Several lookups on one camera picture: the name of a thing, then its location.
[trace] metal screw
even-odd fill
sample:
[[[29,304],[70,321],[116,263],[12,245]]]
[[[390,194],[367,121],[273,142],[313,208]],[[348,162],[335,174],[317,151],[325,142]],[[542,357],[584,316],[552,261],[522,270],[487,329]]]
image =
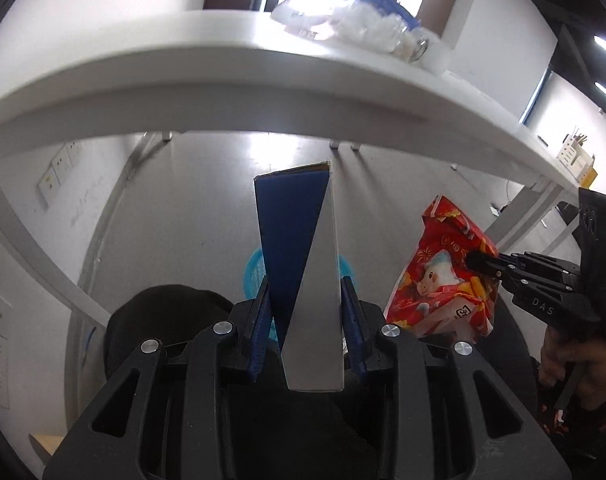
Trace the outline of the metal screw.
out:
[[[232,323],[230,323],[229,321],[219,321],[218,323],[216,323],[216,325],[214,325],[214,327],[212,327],[212,330],[214,330],[215,334],[225,335],[232,332],[233,328],[234,327],[232,327]]]
[[[144,354],[154,354],[158,350],[158,341],[156,339],[147,339],[141,343],[141,351]]]
[[[457,354],[470,355],[472,353],[472,345],[465,341],[459,341],[458,343],[454,343],[454,350]]]
[[[396,325],[383,325],[381,327],[381,333],[385,336],[385,337],[397,337],[399,335],[401,335],[401,329],[398,328]]]

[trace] wall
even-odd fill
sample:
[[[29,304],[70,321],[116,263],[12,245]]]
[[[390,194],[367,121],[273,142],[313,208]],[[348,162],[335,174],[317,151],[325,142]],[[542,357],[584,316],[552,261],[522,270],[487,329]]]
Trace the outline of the wall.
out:
[[[531,0],[474,0],[449,70],[520,117],[555,47]]]
[[[16,65],[70,37],[153,14],[201,9],[203,0],[17,0],[0,24],[0,81]],[[70,139],[75,138],[70,125]],[[134,145],[133,139],[84,142],[79,167],[46,209],[36,184],[58,146],[0,160],[0,184],[34,238],[72,280],[78,280],[98,215]],[[14,306],[8,382],[10,408],[0,428],[37,474],[30,432],[63,434],[64,357],[70,311],[49,296],[0,248],[0,294]]]
[[[78,164],[48,207],[36,183],[61,145],[0,160],[0,186],[32,237],[77,283],[99,216],[141,135],[86,140]]]
[[[0,296],[12,307],[8,331],[10,408],[0,428],[38,476],[28,433],[65,434],[63,370],[70,310],[35,282],[0,243]]]
[[[576,87],[553,73],[542,89],[528,120],[528,128],[548,143],[548,150],[558,154],[566,135],[578,127],[588,136],[583,147],[596,156],[598,177],[590,189],[606,193],[606,115]]]

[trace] white table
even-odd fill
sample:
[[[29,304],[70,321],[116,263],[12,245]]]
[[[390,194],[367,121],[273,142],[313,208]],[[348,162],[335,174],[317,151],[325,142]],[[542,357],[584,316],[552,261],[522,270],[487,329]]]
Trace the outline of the white table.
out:
[[[455,162],[525,188],[488,229],[509,250],[577,184],[498,103],[460,78],[283,31],[267,14],[209,10],[97,30],[0,67],[0,158],[145,130],[283,132]],[[107,313],[49,260],[0,190],[0,232],[59,300]]]

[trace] plastic bag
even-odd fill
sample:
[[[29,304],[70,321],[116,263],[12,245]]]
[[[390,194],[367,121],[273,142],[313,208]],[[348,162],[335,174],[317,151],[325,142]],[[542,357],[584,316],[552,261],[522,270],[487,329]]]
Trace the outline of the plastic bag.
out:
[[[334,9],[324,14],[306,14],[284,0],[271,17],[286,26],[286,31],[312,39],[334,37],[367,50],[393,54],[406,62],[419,63],[436,75],[449,63],[449,47],[441,39],[420,27],[396,0],[339,0]]]
[[[465,267],[469,251],[497,256],[494,244],[454,204],[437,196],[423,213],[425,230],[385,308],[387,322],[417,337],[455,333],[475,342],[492,331],[498,280]]]

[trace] red packaging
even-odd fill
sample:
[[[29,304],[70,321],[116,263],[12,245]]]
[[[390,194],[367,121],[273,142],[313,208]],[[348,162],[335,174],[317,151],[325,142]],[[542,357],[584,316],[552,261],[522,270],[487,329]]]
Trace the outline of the red packaging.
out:
[[[437,196],[423,213],[425,230],[385,307],[385,319],[417,337],[456,334],[474,342],[494,321],[498,280],[465,267],[469,251],[497,256],[494,244],[454,204]]]

